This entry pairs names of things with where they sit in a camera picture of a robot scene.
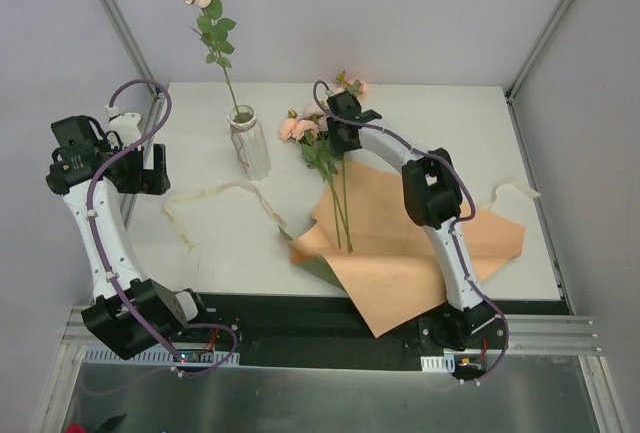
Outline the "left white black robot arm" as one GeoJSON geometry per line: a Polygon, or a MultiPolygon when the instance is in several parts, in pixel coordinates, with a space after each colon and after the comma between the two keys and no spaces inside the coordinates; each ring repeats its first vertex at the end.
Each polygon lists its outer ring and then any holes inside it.
{"type": "Polygon", "coordinates": [[[204,340],[212,320],[200,296],[174,292],[144,273],[120,211],[123,194],[168,191],[165,146],[154,145],[147,169],[144,147],[127,150],[123,132],[104,131],[92,117],[67,117],[51,130],[58,146],[46,183],[72,214],[93,277],[93,303],[81,313],[86,328],[123,360],[179,333],[204,340]]]}

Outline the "orange wrapping paper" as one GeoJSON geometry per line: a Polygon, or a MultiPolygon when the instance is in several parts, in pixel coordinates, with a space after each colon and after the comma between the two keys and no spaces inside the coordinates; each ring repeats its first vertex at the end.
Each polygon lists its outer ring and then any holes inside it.
{"type": "Polygon", "coordinates": [[[330,188],[312,210],[313,227],[294,239],[307,254],[321,254],[374,336],[445,302],[445,282],[434,249],[408,217],[399,175],[350,161],[346,187],[351,238],[336,239],[330,188]]]}

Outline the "green wrapping paper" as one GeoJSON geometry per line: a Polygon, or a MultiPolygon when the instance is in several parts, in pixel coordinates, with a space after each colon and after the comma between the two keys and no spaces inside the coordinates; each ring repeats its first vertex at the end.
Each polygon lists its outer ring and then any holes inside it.
{"type": "Polygon", "coordinates": [[[279,226],[278,230],[281,240],[289,248],[289,259],[294,266],[297,266],[324,283],[338,288],[343,293],[346,292],[345,288],[323,255],[303,253],[294,246],[294,239],[285,231],[284,228],[279,226]]]}

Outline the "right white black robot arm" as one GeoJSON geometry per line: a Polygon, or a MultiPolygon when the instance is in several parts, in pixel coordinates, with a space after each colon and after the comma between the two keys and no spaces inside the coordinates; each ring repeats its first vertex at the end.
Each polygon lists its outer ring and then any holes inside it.
{"type": "Polygon", "coordinates": [[[462,215],[462,202],[471,198],[449,153],[411,145],[347,91],[329,95],[326,103],[331,142],[337,148],[371,152],[401,174],[405,210],[428,236],[445,281],[445,331],[457,345],[473,347],[498,312],[480,285],[466,246],[462,224],[475,217],[476,207],[462,215]]]}

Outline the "pink flower bouquet green leaves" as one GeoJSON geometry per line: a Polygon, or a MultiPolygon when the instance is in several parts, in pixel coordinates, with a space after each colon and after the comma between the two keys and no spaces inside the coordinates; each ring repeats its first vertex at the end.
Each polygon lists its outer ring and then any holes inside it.
{"type": "Polygon", "coordinates": [[[290,109],[279,128],[279,137],[283,142],[295,142],[301,148],[306,166],[317,170],[328,184],[338,247],[342,247],[344,240],[347,252],[352,253],[345,154],[339,153],[332,145],[329,116],[326,114],[328,109],[326,100],[322,100],[320,105],[311,105],[304,113],[290,109]]]}

